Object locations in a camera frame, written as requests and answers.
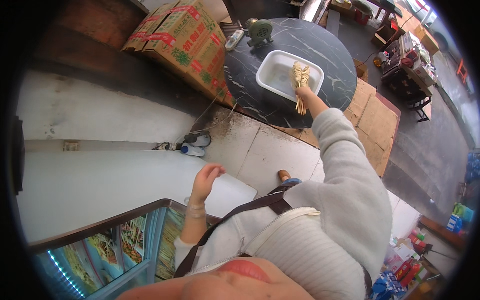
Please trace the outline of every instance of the white plastic tray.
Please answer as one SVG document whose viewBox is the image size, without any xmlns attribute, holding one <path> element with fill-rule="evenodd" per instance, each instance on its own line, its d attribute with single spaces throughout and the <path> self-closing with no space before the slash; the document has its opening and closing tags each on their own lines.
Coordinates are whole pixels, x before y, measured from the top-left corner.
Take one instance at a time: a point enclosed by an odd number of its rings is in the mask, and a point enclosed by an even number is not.
<svg viewBox="0 0 480 300">
<path fill-rule="evenodd" d="M 273 50 L 267 54 L 260 68 L 258 68 L 255 80 L 259 86 L 296 103 L 297 99 L 289 75 L 295 61 L 300 63 L 302 69 L 306 65 L 310 66 L 308 86 L 317 95 L 324 82 L 322 68 L 308 60 L 281 50 Z"/>
</svg>

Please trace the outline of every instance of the round black marble table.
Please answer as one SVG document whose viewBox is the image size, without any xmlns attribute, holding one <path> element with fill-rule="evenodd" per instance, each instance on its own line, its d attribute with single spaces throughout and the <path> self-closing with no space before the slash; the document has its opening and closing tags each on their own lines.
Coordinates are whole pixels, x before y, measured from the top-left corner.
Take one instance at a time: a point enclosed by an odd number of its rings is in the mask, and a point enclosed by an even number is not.
<svg viewBox="0 0 480 300">
<path fill-rule="evenodd" d="M 309 128 L 310 113 L 297 113 L 291 100 L 283 98 L 255 81 L 255 74 L 265 56 L 282 50 L 316 64 L 325 77 L 318 96 L 330 107 L 347 109 L 357 87 L 355 65 L 350 53 L 333 34 L 314 23 L 292 18 L 271 19 L 272 43 L 249 47 L 244 36 L 233 51 L 225 55 L 225 79 L 238 104 L 260 121 L 287 128 Z"/>
</svg>

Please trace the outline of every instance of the white floor tile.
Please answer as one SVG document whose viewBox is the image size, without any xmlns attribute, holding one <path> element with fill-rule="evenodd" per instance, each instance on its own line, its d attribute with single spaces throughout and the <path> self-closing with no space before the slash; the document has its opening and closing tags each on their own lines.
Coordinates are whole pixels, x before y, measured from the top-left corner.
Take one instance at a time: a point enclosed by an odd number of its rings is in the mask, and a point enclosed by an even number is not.
<svg viewBox="0 0 480 300">
<path fill-rule="evenodd" d="M 315 182 L 323 182 L 324 179 L 325 179 L 324 163 L 321 159 L 319 159 L 318 164 L 315 167 L 315 170 L 313 170 L 313 174 L 310 177 L 310 180 Z"/>
<path fill-rule="evenodd" d="M 237 178 L 265 196 L 280 184 L 277 172 L 308 180 L 320 159 L 320 150 L 268 125 L 261 124 Z"/>
<path fill-rule="evenodd" d="M 223 120 L 229 113 L 229 109 L 221 108 L 212 124 Z M 207 162 L 222 164 L 229 175 L 237 177 L 259 127 L 259 121 L 233 112 L 228 120 L 209 130 L 212 142 L 202 158 Z"/>
</svg>

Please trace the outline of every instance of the shoe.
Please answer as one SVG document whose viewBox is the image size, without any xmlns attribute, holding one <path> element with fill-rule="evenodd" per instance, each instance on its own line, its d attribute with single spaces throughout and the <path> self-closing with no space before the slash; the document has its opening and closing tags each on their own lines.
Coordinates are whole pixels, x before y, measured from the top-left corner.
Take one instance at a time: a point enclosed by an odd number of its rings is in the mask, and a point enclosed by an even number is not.
<svg viewBox="0 0 480 300">
<path fill-rule="evenodd" d="M 278 178 L 280 178 L 280 181 L 281 181 L 281 182 L 284 181 L 284 180 L 282 180 L 282 178 L 284 178 L 285 176 L 288 177 L 288 178 L 292 178 L 292 177 L 290 176 L 290 174 L 289 174 L 286 170 L 280 170 L 280 171 L 278 171 Z"/>
</svg>

